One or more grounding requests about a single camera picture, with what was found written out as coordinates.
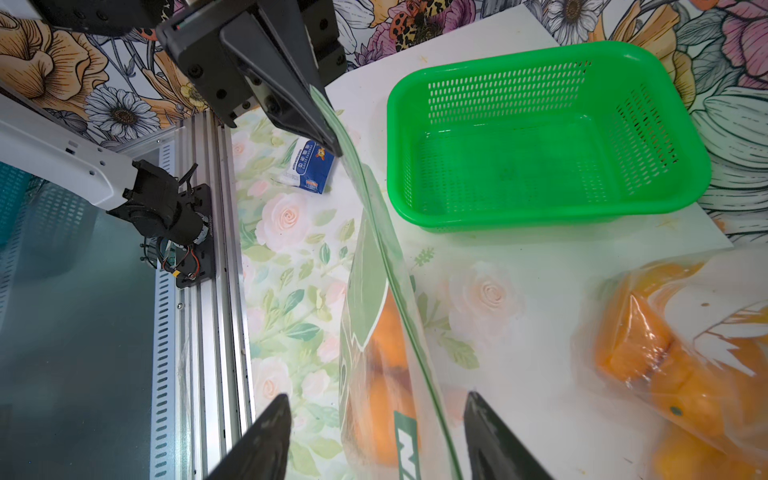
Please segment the orange mango bottom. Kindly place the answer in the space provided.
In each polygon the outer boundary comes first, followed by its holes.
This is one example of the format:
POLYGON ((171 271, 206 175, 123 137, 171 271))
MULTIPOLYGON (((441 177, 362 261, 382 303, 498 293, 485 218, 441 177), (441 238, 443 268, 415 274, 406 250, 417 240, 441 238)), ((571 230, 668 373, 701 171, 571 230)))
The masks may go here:
POLYGON ((375 371, 366 392, 352 401, 354 437, 366 459, 398 465, 396 413, 416 418, 413 395, 395 377, 375 371))

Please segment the orange mango top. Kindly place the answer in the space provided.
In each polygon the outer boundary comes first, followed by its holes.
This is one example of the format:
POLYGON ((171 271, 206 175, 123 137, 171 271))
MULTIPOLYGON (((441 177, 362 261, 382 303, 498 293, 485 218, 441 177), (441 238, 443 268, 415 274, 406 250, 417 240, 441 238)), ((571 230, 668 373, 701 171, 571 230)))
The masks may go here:
POLYGON ((371 336, 368 358, 377 370, 407 370, 408 359, 399 311, 390 290, 371 336))

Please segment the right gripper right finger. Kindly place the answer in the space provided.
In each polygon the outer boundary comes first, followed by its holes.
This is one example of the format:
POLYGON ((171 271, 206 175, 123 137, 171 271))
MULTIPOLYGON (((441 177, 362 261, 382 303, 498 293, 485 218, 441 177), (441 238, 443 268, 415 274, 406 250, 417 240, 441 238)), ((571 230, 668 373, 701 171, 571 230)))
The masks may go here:
POLYGON ((552 480, 477 391, 470 391, 464 431, 474 480, 552 480))

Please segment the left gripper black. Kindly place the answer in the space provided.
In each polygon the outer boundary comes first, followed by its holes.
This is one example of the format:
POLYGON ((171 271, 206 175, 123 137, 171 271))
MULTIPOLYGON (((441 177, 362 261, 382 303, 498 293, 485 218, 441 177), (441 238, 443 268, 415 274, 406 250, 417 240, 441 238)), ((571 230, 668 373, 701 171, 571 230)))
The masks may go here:
POLYGON ((226 125, 257 102, 275 127, 343 154, 311 96, 346 70, 330 1, 35 1, 32 10, 77 32, 152 29, 226 125))

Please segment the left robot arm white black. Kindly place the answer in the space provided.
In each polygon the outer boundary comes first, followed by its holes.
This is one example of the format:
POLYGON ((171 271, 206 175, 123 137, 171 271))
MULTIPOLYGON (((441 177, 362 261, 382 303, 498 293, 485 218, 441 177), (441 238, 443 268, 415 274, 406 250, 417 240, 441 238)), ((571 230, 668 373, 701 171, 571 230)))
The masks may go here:
MULTIPOLYGON (((296 134, 289 182, 322 193, 341 153, 314 104, 346 67, 330 1, 5 1, 4 13, 61 33, 117 37, 152 29, 172 63, 227 126, 253 105, 296 134)), ((146 237, 204 242, 208 227, 187 179, 76 137, 13 102, 1 101, 1 159, 57 184, 146 237)))

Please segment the clear zip-top bag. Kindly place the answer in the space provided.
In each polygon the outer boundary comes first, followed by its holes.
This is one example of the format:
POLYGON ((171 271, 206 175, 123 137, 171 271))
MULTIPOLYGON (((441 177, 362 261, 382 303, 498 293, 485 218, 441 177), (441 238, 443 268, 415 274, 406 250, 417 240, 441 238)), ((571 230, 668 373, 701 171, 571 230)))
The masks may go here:
POLYGON ((415 294, 380 186, 317 89, 363 211, 340 330, 340 436, 358 479, 462 476, 415 294))
POLYGON ((577 371, 665 423, 652 479, 767 475, 767 249, 654 261, 585 292, 577 371))

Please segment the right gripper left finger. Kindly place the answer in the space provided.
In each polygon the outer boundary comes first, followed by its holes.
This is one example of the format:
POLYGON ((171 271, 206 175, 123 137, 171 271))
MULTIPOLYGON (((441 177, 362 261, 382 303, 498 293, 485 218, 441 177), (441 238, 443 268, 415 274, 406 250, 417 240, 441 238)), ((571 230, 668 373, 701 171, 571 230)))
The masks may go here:
POLYGON ((206 479, 283 480, 291 427, 289 397, 278 394, 206 479))

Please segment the orange mango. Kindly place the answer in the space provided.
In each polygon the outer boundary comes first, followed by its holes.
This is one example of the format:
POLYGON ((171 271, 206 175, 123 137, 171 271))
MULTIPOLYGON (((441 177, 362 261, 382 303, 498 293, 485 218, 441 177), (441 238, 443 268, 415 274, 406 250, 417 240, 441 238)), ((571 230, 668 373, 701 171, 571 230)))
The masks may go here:
POLYGON ((368 358, 377 370, 407 370, 408 359, 399 311, 390 290, 371 336, 368 358))
POLYGON ((352 401, 354 437, 366 459, 398 465, 396 413, 416 418, 413 395, 395 377, 375 371, 366 392, 352 401))

